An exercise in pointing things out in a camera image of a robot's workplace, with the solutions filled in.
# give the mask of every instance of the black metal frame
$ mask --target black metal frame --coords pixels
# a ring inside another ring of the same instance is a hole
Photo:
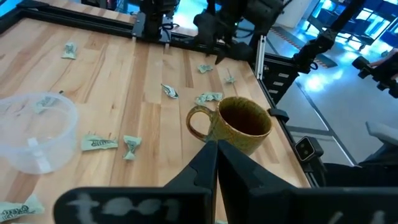
[[[17,7],[2,17],[0,17],[0,35],[11,28],[14,24],[18,23],[23,18],[36,19],[44,22],[51,22],[54,24],[60,24],[69,27],[75,27],[79,29],[86,29],[104,34],[116,35],[120,37],[141,39],[137,35],[133,35],[134,24],[128,22],[117,21],[114,19],[107,19],[100,16],[93,16],[82,12],[71,11],[68,9],[62,9],[60,7],[50,6],[47,3],[23,0],[17,5]],[[252,38],[251,47],[257,50],[256,37]],[[200,44],[193,44],[193,37],[184,34],[170,33],[169,44],[173,47],[178,47],[187,50],[194,50],[197,52],[218,54],[220,49],[223,48],[222,43],[217,43],[213,51],[209,52],[207,46]],[[249,63],[251,68],[254,68],[254,63]],[[298,77],[298,72],[308,73],[308,68],[300,68],[294,63],[292,58],[283,56],[265,54],[264,65],[267,66],[266,74],[263,80],[258,80],[261,90],[264,92],[271,108],[276,108],[275,102],[277,103],[287,89],[293,84],[295,78]],[[287,74],[287,76],[280,76],[280,73]],[[288,132],[285,121],[277,118],[279,124],[286,135],[292,149],[295,147],[295,141]],[[313,166],[308,163],[300,163],[308,181],[312,187],[319,187],[314,177]]]

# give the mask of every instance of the mug handle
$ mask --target mug handle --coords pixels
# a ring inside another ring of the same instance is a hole
[[[198,106],[195,106],[194,108],[192,108],[192,109],[188,112],[188,115],[187,115],[187,128],[188,128],[188,131],[189,131],[192,135],[194,135],[196,138],[198,138],[199,140],[205,142],[205,141],[206,141],[207,135],[206,135],[206,134],[202,134],[202,133],[200,133],[199,131],[195,130],[195,129],[192,127],[192,125],[191,125],[191,118],[192,118],[192,116],[193,116],[195,113],[198,113],[198,112],[205,113],[207,116],[209,116],[209,119],[210,119],[210,121],[211,121],[212,118],[213,118],[213,115],[214,115],[214,111],[210,110],[210,109],[207,108],[206,106],[200,106],[200,105],[198,105]]]

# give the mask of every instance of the concrete floor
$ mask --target concrete floor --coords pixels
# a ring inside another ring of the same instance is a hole
[[[0,6],[0,15],[12,9],[19,1],[8,0]],[[195,28],[192,24],[193,17],[201,13],[205,7],[206,0],[182,0],[174,22],[183,27]],[[120,11],[136,12],[138,7],[129,4]],[[240,23],[240,26],[252,28],[252,24],[245,21]],[[306,26],[306,22],[301,22],[296,29],[289,32],[306,42],[311,35],[315,37],[317,34],[314,29],[305,33]],[[298,52],[295,47],[271,32],[267,38],[278,54],[291,57]],[[346,44],[339,39],[335,46],[325,53],[338,64],[338,67],[320,67],[308,75],[299,76],[277,105],[288,112],[290,121],[287,125],[291,127],[296,141],[306,135],[318,139],[325,152],[322,156],[324,162],[355,164],[381,147],[381,142],[368,135],[366,121],[376,121],[398,128],[398,119],[395,119],[398,100],[386,91],[379,91],[371,78],[358,78],[358,71],[351,66],[351,62],[360,55],[355,50],[358,47],[356,43]],[[361,53],[366,58],[375,60],[386,49],[388,47],[384,43],[375,42]],[[266,52],[275,54],[268,45]],[[335,133],[337,138],[328,133]]]

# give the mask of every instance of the candy wrapper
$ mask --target candy wrapper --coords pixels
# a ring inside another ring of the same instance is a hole
[[[106,140],[93,134],[87,134],[81,140],[82,151],[90,151],[95,149],[112,149],[117,147],[117,140]]]
[[[55,97],[46,96],[42,100],[36,102],[36,104],[33,106],[33,110],[35,113],[40,114],[45,110],[46,107],[54,105],[56,101],[57,99]]]
[[[132,136],[124,136],[123,139],[128,147],[126,154],[123,156],[123,159],[127,160],[136,159],[136,155],[134,155],[134,152],[136,151],[137,147],[141,144],[142,139]]]
[[[69,42],[65,44],[65,51],[62,55],[62,58],[76,59],[76,49],[77,46],[73,42]]]
[[[0,202],[0,223],[24,215],[43,213],[44,207],[35,195],[29,196],[25,203]]]
[[[172,88],[171,86],[168,85],[162,85],[163,91],[166,93],[167,96],[173,98],[173,99],[178,99],[178,94],[177,92],[174,90],[174,88]]]
[[[212,71],[213,67],[211,65],[199,65],[198,70],[200,73],[206,73]]]
[[[204,93],[195,99],[195,103],[197,105],[204,105],[206,101],[220,101],[223,99],[223,94],[222,93]]]
[[[232,76],[229,76],[228,78],[225,79],[225,82],[227,84],[233,84],[235,81],[236,81],[235,78]]]

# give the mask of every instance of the black bracket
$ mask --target black bracket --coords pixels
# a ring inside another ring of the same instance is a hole
[[[295,187],[226,141],[218,141],[218,150],[218,180],[228,223],[284,223],[288,206],[281,202],[288,201],[281,195]],[[263,200],[264,194],[271,199]],[[273,212],[261,215],[269,210]]]
[[[204,216],[215,222],[217,193],[217,143],[210,141],[198,152],[189,164],[164,187],[168,189],[201,189],[209,192]]]
[[[287,123],[289,121],[289,116],[287,115],[286,111],[284,111],[284,110],[280,110],[277,108],[269,108],[267,111],[270,116],[274,116],[277,119],[281,119],[285,123]]]
[[[144,28],[145,28],[145,21],[146,21],[147,15],[143,12],[138,12],[137,17],[136,17],[136,23],[134,24],[134,27],[132,29],[132,36],[137,37],[138,39],[142,39],[145,41],[152,41],[152,42],[157,42],[160,44],[167,44],[171,42],[171,30],[166,30],[162,29],[160,31],[160,37],[158,39],[152,40],[151,37],[148,37],[144,33]],[[167,16],[164,16],[162,21],[162,24],[172,24],[172,19],[168,18]]]

